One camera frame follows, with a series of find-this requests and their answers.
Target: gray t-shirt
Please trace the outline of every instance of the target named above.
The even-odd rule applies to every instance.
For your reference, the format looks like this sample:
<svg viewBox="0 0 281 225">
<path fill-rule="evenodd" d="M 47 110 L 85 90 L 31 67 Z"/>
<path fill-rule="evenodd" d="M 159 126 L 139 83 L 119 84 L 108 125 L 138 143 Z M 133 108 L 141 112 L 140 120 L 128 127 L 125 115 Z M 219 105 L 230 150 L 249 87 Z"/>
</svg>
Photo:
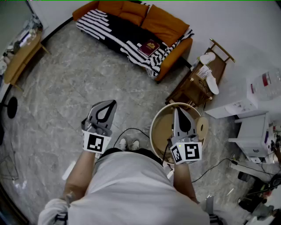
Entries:
<svg viewBox="0 0 281 225">
<path fill-rule="evenodd" d="M 159 163 L 133 152 L 98 160 L 85 196 L 70 207 L 64 200 L 51 200 L 38 224 L 54 224 L 66 213 L 69 225 L 209 224 L 209 215 L 171 186 Z"/>
</svg>

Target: sneaker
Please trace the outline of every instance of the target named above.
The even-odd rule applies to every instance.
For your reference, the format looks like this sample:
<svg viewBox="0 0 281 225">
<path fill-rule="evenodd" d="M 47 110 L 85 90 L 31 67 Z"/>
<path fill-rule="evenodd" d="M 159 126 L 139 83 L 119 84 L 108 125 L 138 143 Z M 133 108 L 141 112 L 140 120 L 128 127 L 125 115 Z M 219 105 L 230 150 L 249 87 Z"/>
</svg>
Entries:
<svg viewBox="0 0 281 225">
<path fill-rule="evenodd" d="M 138 139 L 133 140 L 132 144 L 130 145 L 131 151 L 136 151 L 140 147 L 140 141 Z"/>
<path fill-rule="evenodd" d="M 121 138 L 119 142 L 119 149 L 122 151 L 126 151 L 127 149 L 127 139 L 126 138 Z"/>
</svg>

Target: wooden side table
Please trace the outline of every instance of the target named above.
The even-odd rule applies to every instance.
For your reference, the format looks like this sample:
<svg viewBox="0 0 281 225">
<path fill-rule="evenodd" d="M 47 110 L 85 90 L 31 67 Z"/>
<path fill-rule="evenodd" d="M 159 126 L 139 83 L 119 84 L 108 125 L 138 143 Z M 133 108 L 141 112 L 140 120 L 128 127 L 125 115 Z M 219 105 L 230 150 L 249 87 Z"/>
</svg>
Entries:
<svg viewBox="0 0 281 225">
<path fill-rule="evenodd" d="M 41 36 L 42 33 L 38 32 L 35 39 L 29 45 L 21 47 L 14 55 L 14 57 L 11 59 L 11 62 L 8 64 L 7 70 L 4 73 L 5 83 L 10 83 L 11 85 L 22 91 L 22 89 L 16 85 L 16 82 L 28 62 L 40 48 L 43 48 L 48 54 L 50 54 L 50 52 L 41 44 Z"/>
<path fill-rule="evenodd" d="M 210 39 L 214 44 L 211 48 L 208 48 L 207 52 L 213 52 L 216 55 L 216 59 L 208 64 L 208 67 L 212 70 L 212 75 L 216 79 L 216 84 L 219 85 L 223 76 L 224 69 L 226 67 L 227 60 L 235 60 L 228 54 L 215 40 Z M 219 47 L 228 57 L 223 60 L 214 51 L 213 48 Z M 182 79 L 179 85 L 173 90 L 173 92 L 166 98 L 166 104 L 174 102 L 183 102 L 190 104 L 193 107 L 199 106 L 207 101 L 212 100 L 213 93 L 210 91 L 206 80 L 201 80 L 196 73 L 203 66 L 199 61 L 193 71 L 189 71 Z"/>
</svg>

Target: book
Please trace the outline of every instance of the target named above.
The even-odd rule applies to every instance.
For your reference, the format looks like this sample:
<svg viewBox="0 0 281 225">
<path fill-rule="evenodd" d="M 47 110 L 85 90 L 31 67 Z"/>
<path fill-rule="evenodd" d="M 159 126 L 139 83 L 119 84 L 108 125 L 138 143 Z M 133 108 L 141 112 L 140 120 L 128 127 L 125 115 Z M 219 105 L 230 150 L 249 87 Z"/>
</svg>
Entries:
<svg viewBox="0 0 281 225">
<path fill-rule="evenodd" d="M 150 39 L 148 42 L 144 43 L 138 51 L 145 56 L 151 56 L 157 49 L 159 49 L 160 44 L 155 42 L 154 40 Z"/>
</svg>

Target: power cord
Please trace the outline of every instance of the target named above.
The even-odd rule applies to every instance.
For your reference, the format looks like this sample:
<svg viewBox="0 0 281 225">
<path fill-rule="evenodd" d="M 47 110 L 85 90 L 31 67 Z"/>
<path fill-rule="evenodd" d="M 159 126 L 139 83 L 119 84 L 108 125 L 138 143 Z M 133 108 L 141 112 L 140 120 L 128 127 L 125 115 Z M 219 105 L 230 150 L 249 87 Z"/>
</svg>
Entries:
<svg viewBox="0 0 281 225">
<path fill-rule="evenodd" d="M 146 134 L 145 134 L 143 131 L 141 131 L 140 129 L 130 127 L 130 128 L 128 128 L 128 129 L 124 130 L 124 131 L 119 135 L 119 137 L 118 137 L 117 140 L 115 141 L 113 147 L 115 147 L 115 145 L 116 145 L 117 141 L 119 140 L 119 138 L 120 138 L 120 137 L 122 136 L 122 134 L 124 134 L 127 130 L 137 130 L 137 131 L 140 131 L 140 132 L 143 133 L 148 139 L 150 139 L 149 136 L 146 135 Z M 168 149 L 168 144 L 167 144 L 167 146 L 166 146 L 166 148 L 165 148 L 165 151 L 164 151 L 164 154 L 163 154 L 162 165 L 163 165 L 163 163 L 164 163 L 164 158 L 165 158 L 167 149 Z M 231 161 L 234 165 L 239 165 L 239 166 L 241 166 L 241 167 L 246 167 L 246 168 L 248 168 L 248 169 L 251 169 L 251 170 L 254 170 L 254 171 L 257 171 L 257 172 L 261 172 L 261 173 L 269 174 L 269 175 L 273 175 L 273 176 L 275 175 L 275 174 L 267 173 L 266 171 L 264 171 L 263 168 L 262 168 L 263 171 L 259 171 L 259 170 L 256 170 L 256 169 L 253 169 L 253 168 L 250 168 L 250 167 L 247 167 L 247 166 L 240 165 L 239 163 L 237 163 L 237 162 L 234 161 L 234 160 L 225 158 L 225 159 L 221 160 L 217 165 L 215 165 L 215 166 L 209 168 L 205 173 L 203 173 L 203 174 L 201 175 L 201 177 L 199 177 L 199 178 L 196 179 L 195 181 L 192 181 L 192 183 L 195 183 L 196 181 L 200 180 L 208 171 L 210 171 L 211 169 L 217 167 L 217 166 L 218 166 L 220 163 L 222 163 L 224 160 L 229 160 L 229 161 Z"/>
<path fill-rule="evenodd" d="M 250 168 L 250 167 L 247 167 L 247 166 L 244 166 L 244 165 L 241 165 L 241 164 L 239 164 L 238 162 L 236 162 L 236 161 L 234 161 L 234 160 L 231 160 L 231 159 L 228 159 L 228 158 L 225 158 L 225 159 L 223 159 L 223 160 L 221 160 L 217 165 L 215 165 L 215 166 L 213 166 L 213 167 L 211 167 L 211 168 L 209 168 L 205 173 L 203 173 L 202 174 L 202 176 L 201 177 L 199 177 L 197 180 L 195 180 L 195 181 L 192 181 L 192 183 L 194 183 L 194 182 L 196 182 L 196 181 L 198 181 L 199 179 L 201 179 L 209 170 L 211 170 L 211 169 L 213 169 L 213 168 L 215 168 L 215 167 L 217 167 L 221 162 L 223 162 L 224 160 L 229 160 L 229 161 L 231 161 L 231 163 L 233 163 L 234 165 L 239 165 L 239 166 L 241 166 L 241 167 L 246 167 L 246 168 L 248 168 L 248 169 L 251 169 L 251 170 L 254 170 L 254 171 L 257 171 L 257 172 L 261 172 L 261 173 L 264 173 L 264 174 L 270 174 L 270 175 L 277 175 L 278 173 L 276 173 L 276 174 L 271 174 L 271 173 L 267 173 L 267 172 L 263 172 L 263 171 L 259 171 L 259 170 L 256 170 L 256 169 L 253 169 L 253 168 Z"/>
<path fill-rule="evenodd" d="M 3 121 L 2 121 L 2 118 L 0 119 L 0 122 L 1 122 L 1 124 L 4 126 L 5 130 L 7 130 L 6 126 L 4 125 L 4 123 L 3 123 Z M 10 138 L 9 141 L 10 141 L 10 145 L 11 145 L 11 150 L 8 150 L 8 152 L 9 152 L 9 151 L 10 151 L 10 152 L 13 152 L 13 156 L 14 156 L 13 158 L 14 158 L 14 160 L 13 160 L 12 157 L 10 156 L 10 153 L 8 154 L 8 156 L 6 156 L 6 157 L 4 157 L 2 160 L 0 160 L 0 165 L 1 165 L 3 162 L 5 162 L 7 171 L 8 171 L 8 173 L 9 173 L 9 175 L 5 175 L 5 174 L 0 173 L 0 177 L 1 177 L 2 179 L 16 181 L 16 180 L 19 179 L 18 170 L 17 170 L 17 164 L 16 164 L 17 162 L 16 162 L 16 158 L 15 158 L 15 153 L 16 153 L 16 152 L 14 151 L 11 138 Z M 7 147 L 6 147 L 5 143 L 4 143 L 4 141 L 3 141 L 2 145 L 4 146 L 4 149 L 7 149 Z M 14 165 L 14 170 L 15 170 L 16 175 L 12 175 L 11 172 L 9 171 L 9 168 L 8 168 L 8 165 L 7 165 L 7 161 L 6 161 L 7 158 L 10 158 L 11 163 Z"/>
<path fill-rule="evenodd" d="M 272 177 L 272 179 L 271 179 L 271 181 L 274 179 L 274 177 L 277 175 L 278 176 L 278 173 L 280 172 L 281 170 L 279 170 L 273 177 Z M 279 185 L 281 185 L 281 182 L 279 183 L 279 184 L 277 184 L 277 185 L 273 185 L 272 187 L 270 187 L 270 188 L 268 188 L 268 189 L 266 189 L 266 190 L 262 190 L 262 191 L 258 191 L 258 192 L 253 192 L 253 193 L 249 193 L 249 194 L 247 194 L 247 195 L 256 195 L 256 194 L 261 194 L 261 193 L 264 193 L 264 192 L 267 192 L 267 191 L 271 191 L 271 190 L 273 190 L 274 188 L 276 188 L 276 187 L 278 187 Z"/>
<path fill-rule="evenodd" d="M 271 155 L 271 154 L 275 154 L 275 153 L 274 153 L 274 152 L 269 153 L 269 154 L 267 154 L 265 157 L 267 157 L 267 156 L 269 156 L 269 155 Z M 272 176 L 271 176 L 271 175 L 273 175 L 273 174 L 267 173 L 267 172 L 264 170 L 264 168 L 263 168 L 263 163 L 261 163 L 261 168 L 262 168 L 263 172 L 266 173 L 266 174 L 268 174 L 268 175 L 270 176 L 270 178 L 272 179 Z"/>
<path fill-rule="evenodd" d="M 145 134 L 143 131 L 141 131 L 140 129 L 130 127 L 130 128 L 128 128 L 127 130 L 130 130 L 130 129 L 140 131 L 140 132 L 143 133 L 145 136 L 147 136 L 148 139 L 150 139 L 149 136 L 146 135 L 146 134 Z M 115 141 L 115 143 L 114 143 L 114 145 L 113 145 L 114 148 L 115 148 L 115 145 L 116 145 L 117 141 L 119 140 L 119 138 L 120 138 L 120 137 L 122 136 L 122 134 L 124 134 L 127 130 L 123 131 L 123 132 L 119 135 L 119 137 L 117 138 L 117 140 Z"/>
</svg>

